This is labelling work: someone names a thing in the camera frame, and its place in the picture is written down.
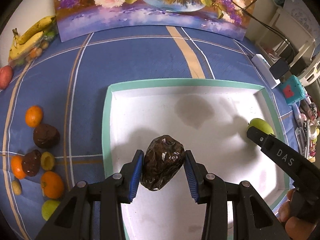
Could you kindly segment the right hand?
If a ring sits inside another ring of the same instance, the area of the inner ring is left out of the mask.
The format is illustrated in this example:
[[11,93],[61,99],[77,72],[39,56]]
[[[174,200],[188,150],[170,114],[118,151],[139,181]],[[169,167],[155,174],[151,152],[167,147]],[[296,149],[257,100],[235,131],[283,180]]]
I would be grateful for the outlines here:
[[284,223],[285,231],[291,239],[306,240],[316,225],[291,215],[290,202],[294,192],[295,189],[288,191],[287,201],[278,210],[278,220]]

